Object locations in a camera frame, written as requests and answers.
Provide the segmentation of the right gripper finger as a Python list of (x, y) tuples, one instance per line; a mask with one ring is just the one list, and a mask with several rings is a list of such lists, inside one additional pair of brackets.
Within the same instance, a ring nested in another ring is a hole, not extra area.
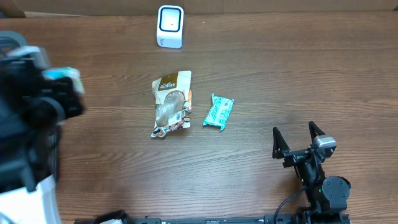
[(321, 144), (324, 141), (325, 133), (313, 122), (308, 123), (311, 140), (313, 144)]
[(290, 148), (287, 145), (285, 139), (283, 138), (277, 127), (274, 127), (272, 131), (273, 131), (273, 140), (274, 140), (272, 158), (273, 159), (284, 158), (285, 154), (290, 152)]

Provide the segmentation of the teal snack bar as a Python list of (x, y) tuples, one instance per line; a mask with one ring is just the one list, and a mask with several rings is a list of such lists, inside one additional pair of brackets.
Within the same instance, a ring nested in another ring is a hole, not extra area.
[(212, 93), (211, 100), (212, 106), (203, 121), (203, 125), (217, 126), (220, 131), (223, 131), (232, 112), (234, 99), (216, 96)]

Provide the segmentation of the brown snack pouch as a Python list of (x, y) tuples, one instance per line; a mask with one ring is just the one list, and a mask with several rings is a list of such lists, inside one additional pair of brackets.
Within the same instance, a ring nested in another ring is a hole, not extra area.
[(164, 138), (167, 133), (190, 127), (192, 112), (192, 72), (168, 74), (152, 82), (155, 97), (155, 124), (152, 138)]

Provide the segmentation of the small teal tissue pack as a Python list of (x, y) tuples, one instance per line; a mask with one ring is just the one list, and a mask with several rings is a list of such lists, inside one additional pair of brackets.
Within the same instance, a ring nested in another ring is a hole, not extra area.
[(58, 80), (61, 78), (68, 77), (72, 80), (73, 90), (80, 94), (85, 94), (85, 88), (80, 77), (80, 71), (72, 67), (61, 67), (61, 68), (50, 68), (44, 70), (42, 75), (48, 80)]

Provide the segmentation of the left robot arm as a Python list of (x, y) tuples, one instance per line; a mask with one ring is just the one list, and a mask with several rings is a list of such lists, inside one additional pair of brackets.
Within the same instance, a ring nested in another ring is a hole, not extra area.
[(81, 115), (80, 72), (51, 67), (43, 48), (1, 59), (1, 223), (60, 223), (62, 124)]

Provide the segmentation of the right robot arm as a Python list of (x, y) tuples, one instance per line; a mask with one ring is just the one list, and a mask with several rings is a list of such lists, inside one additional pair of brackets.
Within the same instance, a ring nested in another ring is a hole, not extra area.
[[(286, 198), (276, 209), (273, 223), (350, 223), (347, 209), (351, 184), (340, 176), (325, 175), (322, 163), (336, 149), (335, 139), (324, 133), (313, 121), (308, 123), (312, 143), (305, 149), (291, 151), (277, 127), (273, 132), (272, 157), (283, 159), (285, 168), (293, 167), (302, 189)], [(300, 207), (288, 218), (279, 215), (292, 198), (305, 193), (308, 206)]]

